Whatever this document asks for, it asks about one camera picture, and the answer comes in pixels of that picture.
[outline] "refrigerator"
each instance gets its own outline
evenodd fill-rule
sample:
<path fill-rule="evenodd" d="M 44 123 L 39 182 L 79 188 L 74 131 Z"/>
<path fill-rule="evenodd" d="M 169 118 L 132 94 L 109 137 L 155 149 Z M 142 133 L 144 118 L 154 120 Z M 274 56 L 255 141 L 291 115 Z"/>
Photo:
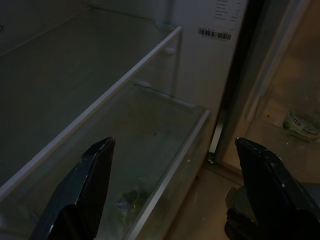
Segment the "refrigerator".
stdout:
<path fill-rule="evenodd" d="M 96 239 L 163 239 L 210 149 L 240 173 L 238 136 L 317 181 L 317 124 L 304 120 L 312 137 L 283 128 L 317 119 L 316 1 L 0 5 L 1 238 L 29 239 L 57 186 L 107 137 Z"/>

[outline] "floor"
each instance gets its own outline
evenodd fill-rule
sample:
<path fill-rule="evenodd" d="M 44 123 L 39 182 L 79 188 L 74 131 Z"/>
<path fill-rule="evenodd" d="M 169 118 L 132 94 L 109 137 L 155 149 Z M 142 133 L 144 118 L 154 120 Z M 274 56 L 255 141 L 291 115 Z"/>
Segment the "floor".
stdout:
<path fill-rule="evenodd" d="M 166 240 L 228 240 L 225 195 L 239 184 L 202 168 L 175 218 Z"/>

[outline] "barcode sticker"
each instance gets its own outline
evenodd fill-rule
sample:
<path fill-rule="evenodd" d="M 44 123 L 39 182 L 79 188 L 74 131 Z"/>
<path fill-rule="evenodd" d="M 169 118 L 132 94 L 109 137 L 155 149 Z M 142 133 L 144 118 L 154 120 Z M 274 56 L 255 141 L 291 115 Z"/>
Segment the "barcode sticker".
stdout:
<path fill-rule="evenodd" d="M 221 39 L 221 40 L 231 40 L 231 34 L 229 32 L 217 32 L 212 29 L 199 27 L 198 34 L 204 37 L 213 38 L 213 39 Z"/>

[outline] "glass shelf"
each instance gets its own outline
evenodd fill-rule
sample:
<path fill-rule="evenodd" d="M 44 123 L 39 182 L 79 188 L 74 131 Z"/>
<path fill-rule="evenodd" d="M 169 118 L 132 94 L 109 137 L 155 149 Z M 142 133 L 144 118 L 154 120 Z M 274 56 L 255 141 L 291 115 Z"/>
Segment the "glass shelf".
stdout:
<path fill-rule="evenodd" d="M 116 145 L 99 239 L 122 239 L 204 112 L 128 82 L 0 203 L 0 210 L 19 209 L 10 216 L 20 225 L 9 222 L 7 232 L 28 237 L 56 186 L 82 153 L 113 136 Z M 128 204 L 125 195 L 133 193 L 140 193 L 141 202 L 128 215 L 119 204 Z"/>
<path fill-rule="evenodd" d="M 174 29 L 90 9 L 1 56 L 0 186 Z"/>

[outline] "white refrigerator wall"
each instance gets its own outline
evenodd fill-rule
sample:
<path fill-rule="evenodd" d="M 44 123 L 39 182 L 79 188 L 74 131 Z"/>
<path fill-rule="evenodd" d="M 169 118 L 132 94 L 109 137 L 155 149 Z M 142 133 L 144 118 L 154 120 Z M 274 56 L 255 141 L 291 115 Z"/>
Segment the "white refrigerator wall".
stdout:
<path fill-rule="evenodd" d="M 82 0 L 1 0 L 0 56 L 87 7 Z"/>
<path fill-rule="evenodd" d="M 183 27 L 180 78 L 176 97 L 210 109 L 216 119 L 245 14 L 247 0 L 87 0 L 108 9 Z M 238 10 L 234 25 L 218 20 L 226 5 L 229 17 Z M 231 40 L 200 36 L 198 28 L 231 34 Z"/>

